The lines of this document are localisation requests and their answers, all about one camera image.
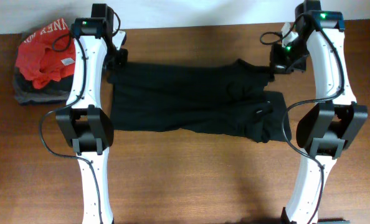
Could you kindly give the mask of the black t-shirt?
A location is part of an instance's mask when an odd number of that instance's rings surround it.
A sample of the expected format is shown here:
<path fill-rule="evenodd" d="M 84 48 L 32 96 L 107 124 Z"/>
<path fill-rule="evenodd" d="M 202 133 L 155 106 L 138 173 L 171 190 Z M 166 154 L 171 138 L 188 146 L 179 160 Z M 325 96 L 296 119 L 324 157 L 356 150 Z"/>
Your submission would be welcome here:
<path fill-rule="evenodd" d="M 112 71 L 116 130 L 187 129 L 267 143 L 291 139 L 283 94 L 267 91 L 267 67 L 242 59 L 220 67 L 128 62 Z"/>

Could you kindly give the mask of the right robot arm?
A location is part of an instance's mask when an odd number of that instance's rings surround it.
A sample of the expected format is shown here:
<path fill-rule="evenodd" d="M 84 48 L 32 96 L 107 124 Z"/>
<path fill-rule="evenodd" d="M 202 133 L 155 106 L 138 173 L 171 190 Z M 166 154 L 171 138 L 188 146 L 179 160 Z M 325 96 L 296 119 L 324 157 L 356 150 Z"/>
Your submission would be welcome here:
<path fill-rule="evenodd" d="M 299 121 L 296 144 L 301 155 L 294 191 L 281 223 L 318 223 L 318 209 L 327 178 L 342 152 L 351 145 L 368 118 L 351 89 L 346 61 L 344 19 L 341 12 L 324 11 L 319 1 L 305 0 L 295 9 L 270 43 L 273 74 L 304 72 L 311 58 L 315 79 L 312 109 Z"/>

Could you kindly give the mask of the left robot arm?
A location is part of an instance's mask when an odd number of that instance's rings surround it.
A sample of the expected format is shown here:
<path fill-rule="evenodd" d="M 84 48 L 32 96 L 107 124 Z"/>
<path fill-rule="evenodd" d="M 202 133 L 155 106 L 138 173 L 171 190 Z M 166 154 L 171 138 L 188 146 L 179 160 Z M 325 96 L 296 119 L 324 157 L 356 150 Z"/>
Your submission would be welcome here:
<path fill-rule="evenodd" d="M 75 47 L 72 89 L 65 108 L 56 113 L 64 138 L 74 151 L 82 179 L 83 223 L 114 222 L 108 194 L 108 155 L 114 128 L 102 110 L 104 69 L 115 63 L 125 32 L 114 30 L 114 10 L 92 5 L 91 16 L 77 18 L 71 26 Z"/>

